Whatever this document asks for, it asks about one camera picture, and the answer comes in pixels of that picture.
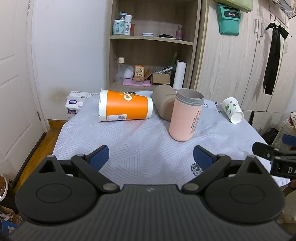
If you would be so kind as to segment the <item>orange paper cup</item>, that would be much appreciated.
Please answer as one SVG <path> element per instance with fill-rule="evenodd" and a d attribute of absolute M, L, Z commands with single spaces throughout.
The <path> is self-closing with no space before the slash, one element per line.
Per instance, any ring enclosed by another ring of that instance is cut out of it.
<path fill-rule="evenodd" d="M 152 116 L 150 97 L 102 89 L 99 95 L 100 121 L 145 120 Z"/>

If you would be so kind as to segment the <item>teal wall pouch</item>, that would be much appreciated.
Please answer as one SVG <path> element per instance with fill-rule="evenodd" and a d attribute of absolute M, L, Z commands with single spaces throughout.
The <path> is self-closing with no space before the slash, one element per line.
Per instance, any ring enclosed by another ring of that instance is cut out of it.
<path fill-rule="evenodd" d="M 240 10 L 224 4 L 217 4 L 217 16 L 219 33 L 221 35 L 239 35 L 239 22 L 241 21 Z"/>

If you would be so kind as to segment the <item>white paper towel roll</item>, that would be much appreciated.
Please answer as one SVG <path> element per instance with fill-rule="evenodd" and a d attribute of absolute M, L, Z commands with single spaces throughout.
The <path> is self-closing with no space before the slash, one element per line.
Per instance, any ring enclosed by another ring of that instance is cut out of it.
<path fill-rule="evenodd" d="M 185 78 L 186 66 L 187 66 L 187 63 L 178 61 L 176 72 L 175 72 L 174 83 L 173 83 L 173 89 L 178 90 L 182 88 L 184 78 Z"/>

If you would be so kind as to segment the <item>black ribbon bow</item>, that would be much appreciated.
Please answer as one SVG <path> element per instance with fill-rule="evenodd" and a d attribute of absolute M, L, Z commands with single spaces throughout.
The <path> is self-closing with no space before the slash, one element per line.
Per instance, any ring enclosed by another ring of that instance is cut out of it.
<path fill-rule="evenodd" d="M 280 50 L 281 50 L 281 38 L 286 40 L 288 37 L 288 31 L 282 26 L 277 26 L 275 23 L 270 23 L 266 27 L 273 30 L 271 39 L 271 45 L 269 50 L 269 56 L 264 73 L 263 90 L 266 95 L 272 95 L 275 86 L 276 77 L 278 74 L 278 67 L 280 64 Z"/>

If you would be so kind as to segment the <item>white door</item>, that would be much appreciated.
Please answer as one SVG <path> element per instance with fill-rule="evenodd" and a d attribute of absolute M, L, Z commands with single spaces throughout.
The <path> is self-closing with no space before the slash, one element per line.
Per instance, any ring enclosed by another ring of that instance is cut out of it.
<path fill-rule="evenodd" d="M 44 133 L 30 80 L 30 1 L 1 1 L 1 173 L 15 179 Z"/>

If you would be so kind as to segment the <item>pink small bottle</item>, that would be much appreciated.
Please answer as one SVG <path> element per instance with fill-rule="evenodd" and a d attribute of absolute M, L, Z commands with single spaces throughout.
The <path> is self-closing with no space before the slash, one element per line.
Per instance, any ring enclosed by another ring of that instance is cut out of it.
<path fill-rule="evenodd" d="M 183 39 L 183 26 L 182 25 L 178 25 L 178 27 L 177 27 L 176 39 L 177 40 L 182 40 Z"/>

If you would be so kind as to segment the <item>white floral paper cup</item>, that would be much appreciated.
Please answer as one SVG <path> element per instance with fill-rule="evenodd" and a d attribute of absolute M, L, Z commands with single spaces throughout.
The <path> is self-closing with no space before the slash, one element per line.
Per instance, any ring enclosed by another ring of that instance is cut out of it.
<path fill-rule="evenodd" d="M 244 118 L 239 102 L 234 97 L 228 97 L 222 102 L 222 108 L 233 124 L 238 124 Z"/>

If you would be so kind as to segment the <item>pink flat box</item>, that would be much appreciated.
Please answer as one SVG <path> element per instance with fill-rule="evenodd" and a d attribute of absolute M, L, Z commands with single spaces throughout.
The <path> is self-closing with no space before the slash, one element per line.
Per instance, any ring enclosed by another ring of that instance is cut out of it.
<path fill-rule="evenodd" d="M 145 81 L 134 81 L 133 79 L 126 78 L 123 81 L 124 86 L 137 86 L 137 87 L 150 87 L 150 80 Z"/>

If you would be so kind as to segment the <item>white patterned tablecloth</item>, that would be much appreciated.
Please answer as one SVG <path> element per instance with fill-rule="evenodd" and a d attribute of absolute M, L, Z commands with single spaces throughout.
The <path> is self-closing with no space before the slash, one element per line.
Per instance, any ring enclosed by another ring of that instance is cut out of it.
<path fill-rule="evenodd" d="M 211 100 L 204 101 L 193 137 L 186 142 L 171 138 L 169 122 L 156 110 L 147 120 L 109 122 L 99 120 L 98 110 L 99 96 L 88 97 L 81 110 L 63 125 L 53 154 L 59 160 L 68 160 L 106 145 L 109 160 L 100 172 L 119 186 L 183 186 L 201 172 L 193 158 L 195 146 L 244 160 L 252 154 L 255 142 L 263 142 L 246 120 L 230 123 L 221 105 Z"/>

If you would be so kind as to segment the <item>light green box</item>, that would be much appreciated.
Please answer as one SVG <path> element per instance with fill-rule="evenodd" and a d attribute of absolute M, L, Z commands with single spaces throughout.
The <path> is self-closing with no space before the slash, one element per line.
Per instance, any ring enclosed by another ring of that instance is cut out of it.
<path fill-rule="evenodd" d="M 224 4 L 243 12 L 253 11 L 253 0 L 214 0 L 219 4 Z"/>

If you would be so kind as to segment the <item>clear bottle beige cap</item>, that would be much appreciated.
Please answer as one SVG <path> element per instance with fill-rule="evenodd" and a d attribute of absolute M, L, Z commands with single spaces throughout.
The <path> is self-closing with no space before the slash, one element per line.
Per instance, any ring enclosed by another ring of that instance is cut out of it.
<path fill-rule="evenodd" d="M 124 80 L 125 77 L 125 58 L 118 57 L 116 62 L 116 73 L 114 76 L 114 82 L 120 82 Z"/>

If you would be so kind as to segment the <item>teal white jar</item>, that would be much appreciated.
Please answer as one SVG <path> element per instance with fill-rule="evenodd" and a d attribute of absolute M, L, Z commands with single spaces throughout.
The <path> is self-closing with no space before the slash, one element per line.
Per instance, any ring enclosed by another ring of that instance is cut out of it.
<path fill-rule="evenodd" d="M 125 30 L 125 20 L 115 20 L 113 22 L 112 35 L 123 35 Z"/>

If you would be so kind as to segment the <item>pink tumbler cup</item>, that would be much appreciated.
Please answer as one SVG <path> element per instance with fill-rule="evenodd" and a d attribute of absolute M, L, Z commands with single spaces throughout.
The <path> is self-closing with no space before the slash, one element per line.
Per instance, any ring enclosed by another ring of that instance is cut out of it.
<path fill-rule="evenodd" d="M 203 94 L 182 88 L 177 91 L 171 122 L 170 136 L 179 142 L 192 138 L 204 104 Z"/>

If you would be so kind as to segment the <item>white tube bottle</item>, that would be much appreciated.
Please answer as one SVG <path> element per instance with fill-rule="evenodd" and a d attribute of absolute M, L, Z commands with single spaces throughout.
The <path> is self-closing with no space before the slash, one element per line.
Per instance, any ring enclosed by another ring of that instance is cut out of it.
<path fill-rule="evenodd" d="M 130 30 L 132 25 L 132 15 L 125 16 L 125 29 L 124 29 L 124 36 L 130 36 Z"/>

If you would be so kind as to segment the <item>taupe tumbler cup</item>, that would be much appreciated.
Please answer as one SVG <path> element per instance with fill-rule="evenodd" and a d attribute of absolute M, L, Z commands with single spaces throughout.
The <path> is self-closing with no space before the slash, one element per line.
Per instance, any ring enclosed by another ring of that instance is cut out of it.
<path fill-rule="evenodd" d="M 161 118 L 171 121 L 176 91 L 170 85 L 159 85 L 152 93 L 152 100 Z"/>

